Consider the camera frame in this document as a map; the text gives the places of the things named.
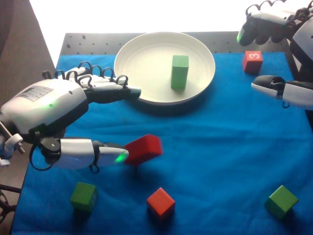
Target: red rectangular block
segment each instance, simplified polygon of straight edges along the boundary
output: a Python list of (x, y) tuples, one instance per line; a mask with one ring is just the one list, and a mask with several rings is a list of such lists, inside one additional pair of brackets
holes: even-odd
[(139, 165), (162, 154), (160, 138), (151, 134), (144, 135), (124, 147), (129, 152), (124, 161), (128, 165)]
[(162, 188), (159, 188), (147, 199), (147, 204), (152, 213), (160, 220), (164, 220), (175, 209), (175, 201)]
[(262, 53), (260, 51), (246, 51), (243, 67), (246, 73), (258, 74), (263, 63)]

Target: green block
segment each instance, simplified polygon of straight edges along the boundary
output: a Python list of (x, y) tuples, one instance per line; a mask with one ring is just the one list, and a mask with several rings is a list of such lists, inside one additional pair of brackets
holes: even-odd
[(298, 202), (285, 186), (281, 185), (266, 201), (265, 207), (276, 218), (282, 219), (287, 212)]
[(184, 90), (187, 82), (189, 67), (188, 55), (173, 55), (171, 88), (173, 90)]
[(75, 209), (92, 212), (97, 197), (96, 186), (78, 182), (70, 202)]

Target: robotic hand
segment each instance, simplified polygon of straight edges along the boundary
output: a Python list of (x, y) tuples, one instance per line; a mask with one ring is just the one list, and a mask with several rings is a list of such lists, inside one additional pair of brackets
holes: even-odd
[[(272, 6), (269, 0), (264, 1)], [(313, 72), (313, 1), (307, 8), (301, 8), (295, 14), (281, 12), (272, 8), (261, 10), (262, 4), (252, 5), (258, 11), (248, 13), (246, 10), (246, 23), (240, 30), (237, 41), (242, 46), (247, 46), (255, 41), (262, 45), (271, 37), (275, 43), (284, 38), (290, 40), (290, 51), (299, 62)], [(277, 99), (313, 110), (313, 83), (289, 81), (286, 82), (279, 76), (259, 76), (251, 84), (252, 88)]]
[[(92, 74), (95, 67), (100, 76)], [(104, 76), (106, 70), (111, 71), (111, 77)], [(90, 103), (139, 98), (141, 90), (127, 86), (127, 76), (113, 76), (113, 69), (102, 70), (88, 62), (67, 72), (58, 70), (53, 79), (48, 71), (43, 72), (45, 80), (25, 88), (0, 109), (0, 164), (5, 165), (4, 159), (10, 159), (16, 149), (24, 152), (22, 141), (33, 144), (29, 157), (37, 170), (48, 170), (53, 165), (70, 169), (89, 166), (92, 172), (98, 172), (99, 166), (124, 161), (128, 151), (120, 145), (62, 138), (65, 128), (87, 112)], [(36, 147), (50, 165), (48, 168), (33, 165)]]

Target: blue cloth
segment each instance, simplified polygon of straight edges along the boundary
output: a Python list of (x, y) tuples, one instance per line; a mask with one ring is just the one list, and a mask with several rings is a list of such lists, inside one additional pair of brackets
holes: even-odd
[[(292, 75), (283, 53), (263, 53), (260, 75)], [(113, 66), (115, 56), (61, 56), (57, 69), (87, 60)], [(313, 134), (303, 110), (251, 88), (255, 76), (242, 69), (243, 53), (214, 54), (216, 74), (201, 105), (181, 116), (154, 116), (125, 101), (91, 104), (66, 136), (126, 144), (145, 134), (161, 138), (163, 155), (137, 172), (113, 165), (47, 172), (27, 170), (13, 235), (68, 234), (313, 234)], [(34, 161), (42, 159), (38, 151)], [(85, 222), (70, 204), (76, 183), (97, 186), (99, 198)], [(284, 221), (265, 209), (285, 185), (299, 198)], [(158, 225), (146, 199), (159, 187), (176, 201), (172, 218)]]

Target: wooden block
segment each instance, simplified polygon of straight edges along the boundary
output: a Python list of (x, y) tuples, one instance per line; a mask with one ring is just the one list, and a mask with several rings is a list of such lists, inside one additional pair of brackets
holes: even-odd
[(160, 220), (164, 220), (175, 209), (175, 201), (162, 188), (147, 199), (147, 204), (151, 212)]
[(246, 73), (258, 74), (263, 63), (262, 53), (260, 51), (246, 51), (243, 67)]
[(184, 90), (186, 88), (188, 67), (188, 55), (173, 55), (171, 73), (171, 88), (173, 90)]
[(124, 161), (128, 165), (139, 165), (162, 154), (160, 138), (151, 134), (144, 135), (124, 147), (129, 152)]
[(95, 185), (78, 182), (70, 198), (70, 202), (77, 210), (92, 212), (98, 194)]
[(281, 185), (266, 201), (266, 209), (276, 218), (282, 219), (287, 212), (298, 202), (285, 186)]

